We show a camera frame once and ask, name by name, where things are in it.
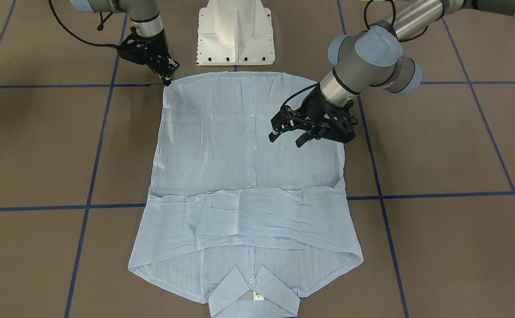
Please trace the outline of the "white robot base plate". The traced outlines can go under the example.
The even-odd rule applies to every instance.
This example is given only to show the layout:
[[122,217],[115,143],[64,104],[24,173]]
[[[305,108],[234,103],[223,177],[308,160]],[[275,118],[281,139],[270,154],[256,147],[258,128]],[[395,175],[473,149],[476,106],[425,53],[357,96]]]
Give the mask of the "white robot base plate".
[[272,13],[261,0],[210,0],[198,12],[199,66],[264,66],[276,60]]

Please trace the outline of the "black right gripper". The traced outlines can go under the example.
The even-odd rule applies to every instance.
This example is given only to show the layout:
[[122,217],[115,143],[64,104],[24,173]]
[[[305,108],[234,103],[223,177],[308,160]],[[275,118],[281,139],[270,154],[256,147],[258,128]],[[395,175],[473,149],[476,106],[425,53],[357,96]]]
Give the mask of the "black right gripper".
[[120,58],[148,66],[152,72],[160,74],[162,83],[168,87],[180,63],[171,59],[165,30],[148,38],[139,34],[138,27],[132,27],[130,31],[131,33],[117,47]]

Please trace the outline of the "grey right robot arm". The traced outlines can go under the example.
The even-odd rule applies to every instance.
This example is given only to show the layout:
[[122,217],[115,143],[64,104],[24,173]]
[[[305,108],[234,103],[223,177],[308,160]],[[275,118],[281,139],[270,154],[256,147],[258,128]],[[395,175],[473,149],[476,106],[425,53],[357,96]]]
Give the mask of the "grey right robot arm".
[[166,87],[171,84],[180,64],[171,58],[156,0],[72,0],[71,3],[80,12],[127,13],[133,24],[130,34],[119,45],[104,44],[104,48],[116,49],[122,60],[147,66]]

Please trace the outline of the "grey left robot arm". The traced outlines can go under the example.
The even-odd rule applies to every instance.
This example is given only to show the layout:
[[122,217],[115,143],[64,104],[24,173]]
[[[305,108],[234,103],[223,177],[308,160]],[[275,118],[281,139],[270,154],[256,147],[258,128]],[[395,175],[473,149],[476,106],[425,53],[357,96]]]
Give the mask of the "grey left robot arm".
[[445,15],[461,9],[490,12],[515,18],[515,0],[410,0],[356,36],[335,38],[328,51],[332,70],[317,84],[302,89],[307,96],[293,110],[285,101],[270,123],[269,140],[301,129],[295,141],[302,147],[310,140],[328,139],[348,143],[355,138],[358,119],[350,114],[366,88],[383,89],[396,95],[412,93],[419,87],[423,70],[403,54],[404,42],[419,38]]

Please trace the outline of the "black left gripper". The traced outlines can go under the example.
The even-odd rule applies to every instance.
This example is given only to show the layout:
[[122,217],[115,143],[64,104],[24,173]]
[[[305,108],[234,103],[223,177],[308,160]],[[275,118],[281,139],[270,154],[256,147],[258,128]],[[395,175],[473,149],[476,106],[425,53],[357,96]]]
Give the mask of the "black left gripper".
[[350,114],[354,105],[354,100],[349,99],[343,107],[334,106],[324,97],[320,87],[315,86],[303,100],[300,110],[293,110],[285,103],[280,107],[270,120],[269,141],[273,143],[281,134],[301,129],[303,133],[295,141],[298,148],[319,139],[346,144],[356,137],[358,119]]

